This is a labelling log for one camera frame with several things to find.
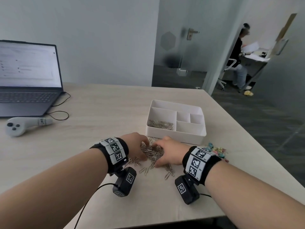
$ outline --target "paper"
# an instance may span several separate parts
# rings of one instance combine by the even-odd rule
[[[258,55],[255,55],[255,54],[250,54],[248,56],[245,56],[246,58],[248,59],[253,59],[255,61],[261,61],[261,62],[268,62],[270,58],[268,59],[265,59],[263,57],[259,57]]]
[[[258,42],[254,42],[252,44],[249,44],[245,47],[242,48],[242,52],[254,52],[254,51],[257,51],[259,49],[259,45],[258,45]]]

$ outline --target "white box on floor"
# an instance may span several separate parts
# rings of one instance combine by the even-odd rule
[[[173,123],[173,130],[149,127],[149,120]],[[200,145],[207,135],[202,109],[197,106],[153,100],[146,122],[146,135]]]

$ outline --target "black hair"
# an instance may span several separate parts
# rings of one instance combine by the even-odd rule
[[[241,29],[239,35],[243,34],[245,32],[245,29],[250,29],[250,25],[248,23],[243,24],[243,28]]]

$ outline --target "wristband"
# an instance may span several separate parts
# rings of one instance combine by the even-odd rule
[[[128,146],[118,137],[111,137],[97,142],[92,148],[97,148],[105,155],[108,163],[108,173],[114,173],[128,162]]]
[[[188,174],[196,185],[204,185],[209,171],[219,161],[221,159],[208,148],[192,146],[182,160],[183,172]]]

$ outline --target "human hand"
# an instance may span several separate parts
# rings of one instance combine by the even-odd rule
[[[124,140],[128,146],[129,150],[129,158],[137,157],[142,161],[147,160],[147,156],[141,150],[141,144],[144,142],[147,146],[149,146],[148,138],[144,135],[141,135],[137,132],[133,132],[130,134],[125,134],[120,136],[122,140]]]
[[[189,145],[175,141],[169,136],[165,136],[162,140],[156,141],[152,147],[157,145],[161,146],[164,150],[164,155],[155,163],[155,167],[157,168],[166,164],[182,165],[184,155],[189,151],[191,147]]]

